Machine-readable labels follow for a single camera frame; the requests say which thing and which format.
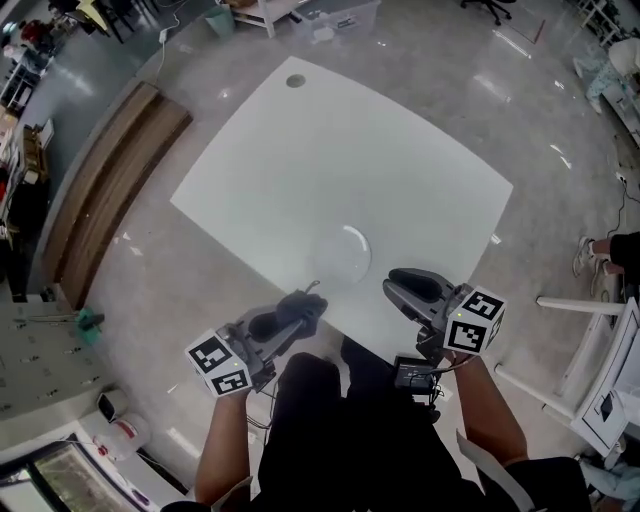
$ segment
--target shoe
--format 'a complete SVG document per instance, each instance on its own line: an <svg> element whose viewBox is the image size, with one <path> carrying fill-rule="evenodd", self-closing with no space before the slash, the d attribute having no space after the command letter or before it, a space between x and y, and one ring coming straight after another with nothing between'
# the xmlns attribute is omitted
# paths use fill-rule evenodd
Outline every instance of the shoe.
<svg viewBox="0 0 640 512"><path fill-rule="evenodd" d="M578 59L573 59L573 67L576 70L576 75L578 75L580 78L583 78L582 75L582 66L580 65L580 62L578 61Z"/></svg>
<svg viewBox="0 0 640 512"><path fill-rule="evenodd" d="M584 266L593 259L593 254L589 251L589 243L593 241L593 238L589 238L588 236L580 237L578 250L573 257L572 269L574 277L578 277Z"/></svg>
<svg viewBox="0 0 640 512"><path fill-rule="evenodd" d="M596 290L602 287L602 281L607 277L604 266L608 262L609 260L596 260L596 269L591 278L591 286L589 288L589 293L591 293L592 298L596 296Z"/></svg>
<svg viewBox="0 0 640 512"><path fill-rule="evenodd" d="M602 114L602 107L600 106L600 102L598 100L589 100L589 104L593 107L593 110L595 110L597 114Z"/></svg>

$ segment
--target trash bin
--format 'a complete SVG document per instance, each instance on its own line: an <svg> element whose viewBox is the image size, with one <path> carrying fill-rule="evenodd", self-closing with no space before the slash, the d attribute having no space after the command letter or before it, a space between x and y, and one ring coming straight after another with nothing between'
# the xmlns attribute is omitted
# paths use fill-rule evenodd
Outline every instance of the trash bin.
<svg viewBox="0 0 640 512"><path fill-rule="evenodd" d="M218 5L210 11L207 11L204 19L207 20L207 23L214 32L218 34L218 37L224 39L233 34L235 22L233 21L231 8L228 5Z"/></svg>

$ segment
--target wooden board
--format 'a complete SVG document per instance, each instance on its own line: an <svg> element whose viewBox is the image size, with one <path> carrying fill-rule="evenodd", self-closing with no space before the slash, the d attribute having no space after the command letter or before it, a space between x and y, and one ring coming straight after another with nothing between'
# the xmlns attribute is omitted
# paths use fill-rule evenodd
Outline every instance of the wooden board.
<svg viewBox="0 0 640 512"><path fill-rule="evenodd" d="M61 272L61 287L73 308L84 305L104 253L131 202L190 122L191 116L183 107L163 99L114 158L112 172L94 194L86 211L88 217L85 215L79 226Z"/></svg>
<svg viewBox="0 0 640 512"><path fill-rule="evenodd" d="M112 168L121 146L159 101L158 89L146 83L138 85L87 154L56 217L44 251L43 267L53 282L59 282L79 224L86 218L87 210L101 189L101 183Z"/></svg>

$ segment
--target black shirt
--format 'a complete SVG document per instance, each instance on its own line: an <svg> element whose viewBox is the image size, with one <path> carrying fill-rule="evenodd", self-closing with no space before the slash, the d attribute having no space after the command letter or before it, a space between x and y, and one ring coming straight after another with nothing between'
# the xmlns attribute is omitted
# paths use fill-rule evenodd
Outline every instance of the black shirt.
<svg viewBox="0 0 640 512"><path fill-rule="evenodd" d="M539 510L591 510L572 459L507 470ZM269 439L258 477L251 511L517 510L487 477L481 475L485 492L463 479L424 406L394 392L375 401L342 399L321 416L288 422Z"/></svg>

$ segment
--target white table leg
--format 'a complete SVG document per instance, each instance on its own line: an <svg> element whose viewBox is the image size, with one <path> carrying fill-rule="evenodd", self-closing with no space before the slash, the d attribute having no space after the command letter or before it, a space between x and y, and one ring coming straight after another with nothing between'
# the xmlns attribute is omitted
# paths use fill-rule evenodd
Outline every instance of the white table leg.
<svg viewBox="0 0 640 512"><path fill-rule="evenodd" d="M600 313L601 315L621 315L625 304L615 302L596 302L593 300L556 299L554 297L538 297L536 302L544 308L566 309L581 313Z"/></svg>
<svg viewBox="0 0 640 512"><path fill-rule="evenodd" d="M267 0L258 0L258 5L260 6L260 12L262 12L262 17L264 18L264 24L267 26L267 34L269 34L269 38L276 37L276 29L273 28L273 21L271 20L271 16L269 16Z"/></svg>
<svg viewBox="0 0 640 512"><path fill-rule="evenodd" d="M542 391L520 380L518 377L516 377L512 373L505 370L502 364L496 365L495 372L498 375L500 375L500 377L502 377L503 379L508 380L509 382L511 382L511 384L513 384L517 388L520 388L522 391L530 394L534 398L537 398L542 403L548 405L549 407L552 407L553 409L558 411L560 414L566 416L567 418L573 418L574 411L569 406L567 406L566 403L562 402L559 399L559 397L551 394L543 393Z"/></svg>

